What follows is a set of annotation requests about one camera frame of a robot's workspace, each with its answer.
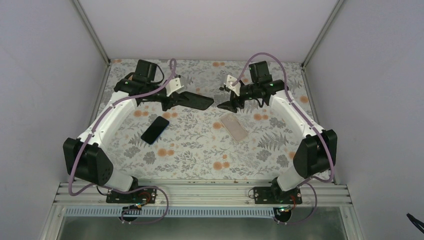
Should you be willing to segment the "beige phone case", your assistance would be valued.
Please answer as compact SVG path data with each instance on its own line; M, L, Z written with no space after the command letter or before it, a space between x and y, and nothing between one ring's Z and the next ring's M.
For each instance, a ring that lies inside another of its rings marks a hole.
M229 113L224 115L220 118L220 122L236 142L240 142L248 137L248 132L234 114Z

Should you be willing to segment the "black phone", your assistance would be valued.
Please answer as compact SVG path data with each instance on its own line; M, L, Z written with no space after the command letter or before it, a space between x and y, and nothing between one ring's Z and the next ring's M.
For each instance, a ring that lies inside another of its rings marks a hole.
M214 99L211 97L203 96L188 91L182 92L180 96L184 97L183 101L179 104L180 106L196 110L205 111L214 103Z

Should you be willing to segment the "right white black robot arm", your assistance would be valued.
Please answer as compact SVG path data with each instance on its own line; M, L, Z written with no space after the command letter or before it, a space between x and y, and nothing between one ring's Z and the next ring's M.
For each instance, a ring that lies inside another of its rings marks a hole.
M334 178L338 136L334 130L326 130L314 121L297 103L288 86L287 73L281 66L283 79L274 80L269 72L268 63L260 61L247 63L252 82L244 84L241 79L228 74L220 90L230 92L230 98L218 108L236 113L243 109L245 101L255 100L259 106L267 105L281 115L293 133L300 138L300 144L293 157L293 166L276 177L271 189L271 198L278 204L290 197L290 190L300 187L318 173L330 171L328 179Z

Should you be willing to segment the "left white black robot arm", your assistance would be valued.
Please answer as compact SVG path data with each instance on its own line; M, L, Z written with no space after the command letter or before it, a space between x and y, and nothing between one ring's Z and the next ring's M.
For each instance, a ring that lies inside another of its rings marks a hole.
M128 203L139 197L137 178L117 170L104 149L143 100L163 102L166 107L176 102L177 91L182 87L176 74L176 59L169 61L170 76L164 82L153 82L157 67L153 62L139 60L136 70L116 83L108 104L93 123L77 138L65 140L63 152L71 196L98 186L118 192Z

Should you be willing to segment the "floral patterned table mat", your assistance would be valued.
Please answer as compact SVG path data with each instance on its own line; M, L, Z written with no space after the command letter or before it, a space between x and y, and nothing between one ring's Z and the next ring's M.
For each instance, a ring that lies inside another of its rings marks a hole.
M219 90L224 77L251 82L243 61L179 60L176 73L185 90L214 99L206 110L175 106L163 111L158 102L143 102L123 121L104 152L114 167L140 179L271 180L292 166L301 142L284 118L270 106L245 102L235 117L248 136L236 142L220 118L230 98ZM152 144L141 140L157 117L168 127Z

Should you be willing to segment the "black object at edge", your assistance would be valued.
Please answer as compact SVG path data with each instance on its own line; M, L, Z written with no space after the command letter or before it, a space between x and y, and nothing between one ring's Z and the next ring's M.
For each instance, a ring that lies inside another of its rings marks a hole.
M412 214L407 213L406 217L408 218L408 220L421 232L424 234L424 223L415 218Z

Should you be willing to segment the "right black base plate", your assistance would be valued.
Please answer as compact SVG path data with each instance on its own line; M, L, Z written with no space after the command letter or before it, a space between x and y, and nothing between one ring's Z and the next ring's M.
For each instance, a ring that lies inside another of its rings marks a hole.
M278 187L256 186L253 189L253 199L256 205L289 205L302 204L302 194L299 188L282 191Z

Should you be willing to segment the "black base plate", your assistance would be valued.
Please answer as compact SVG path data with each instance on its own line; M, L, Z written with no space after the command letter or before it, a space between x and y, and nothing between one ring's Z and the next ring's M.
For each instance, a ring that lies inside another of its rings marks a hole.
M106 197L108 204L154 204L156 201L157 189L143 188L132 193L122 193L120 191L111 190Z
M282 191L278 187L256 186L253 189L253 199L256 205L289 205L302 204L302 194L299 188Z

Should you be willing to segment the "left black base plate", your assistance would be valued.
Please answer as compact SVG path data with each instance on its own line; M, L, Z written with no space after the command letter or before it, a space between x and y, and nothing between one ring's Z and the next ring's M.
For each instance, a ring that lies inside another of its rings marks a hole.
M106 197L108 204L154 204L156 201L157 189L143 188L132 193L122 193L120 191L111 190Z

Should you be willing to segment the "aluminium rail frame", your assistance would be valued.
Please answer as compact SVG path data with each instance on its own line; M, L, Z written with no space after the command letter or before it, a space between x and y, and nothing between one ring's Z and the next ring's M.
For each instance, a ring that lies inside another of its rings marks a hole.
M314 182L295 200L273 203L260 195L266 180L156 180L158 189L135 200L78 196L61 183L41 234L43 240L361 240L346 185Z

